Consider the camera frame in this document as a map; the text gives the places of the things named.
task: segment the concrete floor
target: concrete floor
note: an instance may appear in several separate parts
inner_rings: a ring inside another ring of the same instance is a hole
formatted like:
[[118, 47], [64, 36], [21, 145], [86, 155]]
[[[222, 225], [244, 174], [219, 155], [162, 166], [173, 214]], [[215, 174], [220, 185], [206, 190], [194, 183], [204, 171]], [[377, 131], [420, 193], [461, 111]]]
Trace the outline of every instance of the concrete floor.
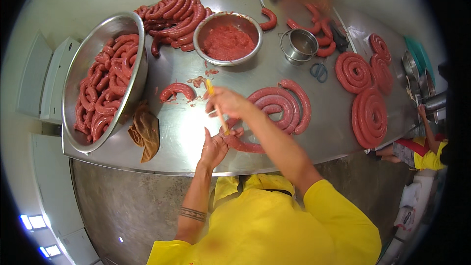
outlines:
[[[375, 162], [359, 152], [317, 169], [371, 219], [383, 244], [391, 239], [402, 189], [414, 175], [406, 164]], [[174, 238], [190, 177], [134, 173], [76, 160], [72, 170], [85, 228], [109, 264], [145, 264], [154, 240]]]

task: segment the cloth rag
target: cloth rag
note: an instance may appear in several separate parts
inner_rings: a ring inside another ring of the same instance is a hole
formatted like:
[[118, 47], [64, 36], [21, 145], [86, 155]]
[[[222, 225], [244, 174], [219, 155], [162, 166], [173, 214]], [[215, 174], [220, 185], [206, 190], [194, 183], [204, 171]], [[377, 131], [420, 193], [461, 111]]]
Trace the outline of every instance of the cloth rag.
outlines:
[[349, 42], [347, 38], [339, 31], [337, 25], [335, 25], [334, 21], [329, 22], [330, 30], [332, 31], [333, 41], [335, 42], [335, 47], [341, 52], [347, 51], [347, 47], [349, 47]]
[[160, 135], [159, 120], [149, 112], [147, 100], [139, 103], [128, 133], [135, 144], [144, 147], [141, 163], [149, 162], [159, 150]]

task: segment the leg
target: leg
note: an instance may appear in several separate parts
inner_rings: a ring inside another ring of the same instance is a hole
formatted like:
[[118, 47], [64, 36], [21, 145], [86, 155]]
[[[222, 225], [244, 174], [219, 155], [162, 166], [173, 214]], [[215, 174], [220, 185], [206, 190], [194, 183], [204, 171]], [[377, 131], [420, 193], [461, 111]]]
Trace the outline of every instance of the leg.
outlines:
[[376, 155], [377, 156], [392, 156], [392, 144], [388, 145], [382, 150], [377, 150]]
[[382, 157], [381, 157], [381, 160], [388, 161], [388, 162], [392, 162], [392, 163], [399, 163], [399, 162], [402, 162], [401, 159], [399, 159], [399, 158], [398, 158], [397, 156], [395, 156], [395, 155], [382, 156]]

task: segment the yellow shirt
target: yellow shirt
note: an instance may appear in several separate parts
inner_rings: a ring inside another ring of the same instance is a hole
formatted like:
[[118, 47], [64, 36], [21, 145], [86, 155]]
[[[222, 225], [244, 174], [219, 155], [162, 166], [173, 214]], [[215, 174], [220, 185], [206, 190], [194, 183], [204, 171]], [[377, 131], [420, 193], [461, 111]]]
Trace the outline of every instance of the yellow shirt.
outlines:
[[[425, 137], [416, 137], [412, 139], [414, 142], [424, 145], [425, 144]], [[414, 165], [417, 170], [423, 170], [423, 169], [431, 169], [431, 170], [440, 170], [445, 167], [440, 162], [440, 155], [441, 151], [445, 147], [445, 145], [448, 144], [448, 140], [444, 140], [440, 142], [439, 145], [439, 150], [437, 151], [437, 154], [432, 152], [431, 150], [427, 151], [425, 155], [422, 157], [418, 153], [414, 153]]]
[[147, 264], [375, 264], [378, 229], [327, 180], [309, 188], [304, 205], [249, 189], [216, 208], [197, 244], [154, 242]]

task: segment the tribal band tattoo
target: tribal band tattoo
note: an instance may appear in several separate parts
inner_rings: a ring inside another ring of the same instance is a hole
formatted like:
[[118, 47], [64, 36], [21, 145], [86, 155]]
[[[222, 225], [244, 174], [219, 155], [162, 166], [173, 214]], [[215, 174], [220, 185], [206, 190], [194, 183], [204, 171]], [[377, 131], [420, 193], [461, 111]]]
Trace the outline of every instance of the tribal band tattoo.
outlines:
[[206, 222], [206, 213], [202, 213], [200, 211], [196, 211], [193, 209], [188, 209], [185, 207], [180, 208], [180, 216], [188, 217], [194, 220], [198, 220], [201, 222]]

